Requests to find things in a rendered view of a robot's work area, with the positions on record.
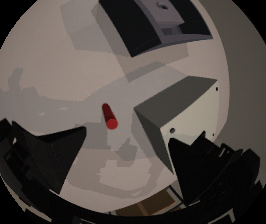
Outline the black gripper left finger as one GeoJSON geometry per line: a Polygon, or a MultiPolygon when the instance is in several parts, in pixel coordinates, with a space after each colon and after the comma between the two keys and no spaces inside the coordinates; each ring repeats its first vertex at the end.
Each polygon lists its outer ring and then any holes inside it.
{"type": "Polygon", "coordinates": [[[33,133],[31,135],[13,120],[12,128],[16,141],[19,141],[21,147],[32,157],[37,171],[53,192],[60,194],[66,176],[72,168],[70,165],[73,165],[77,152],[80,151],[81,145],[84,145],[82,143],[85,141],[86,128],[77,127],[43,136],[35,136],[33,133]]]}

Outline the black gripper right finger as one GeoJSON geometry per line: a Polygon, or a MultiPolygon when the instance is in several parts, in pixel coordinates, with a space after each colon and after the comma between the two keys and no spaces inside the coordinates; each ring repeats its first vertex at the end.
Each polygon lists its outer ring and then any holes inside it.
{"type": "Polygon", "coordinates": [[[182,143],[176,137],[170,137],[168,147],[185,206],[200,201],[198,197],[214,184],[226,167],[239,160],[243,151],[241,148],[225,156],[215,157],[182,143]]]}

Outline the dark red cylinder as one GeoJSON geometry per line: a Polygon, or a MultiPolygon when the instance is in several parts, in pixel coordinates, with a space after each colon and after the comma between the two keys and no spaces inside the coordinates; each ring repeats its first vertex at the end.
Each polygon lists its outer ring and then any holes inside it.
{"type": "Polygon", "coordinates": [[[102,111],[104,111],[106,127],[108,127],[110,131],[112,131],[112,129],[116,129],[118,127],[118,121],[116,119],[116,116],[113,115],[112,109],[110,109],[109,104],[102,105],[102,111]]]}

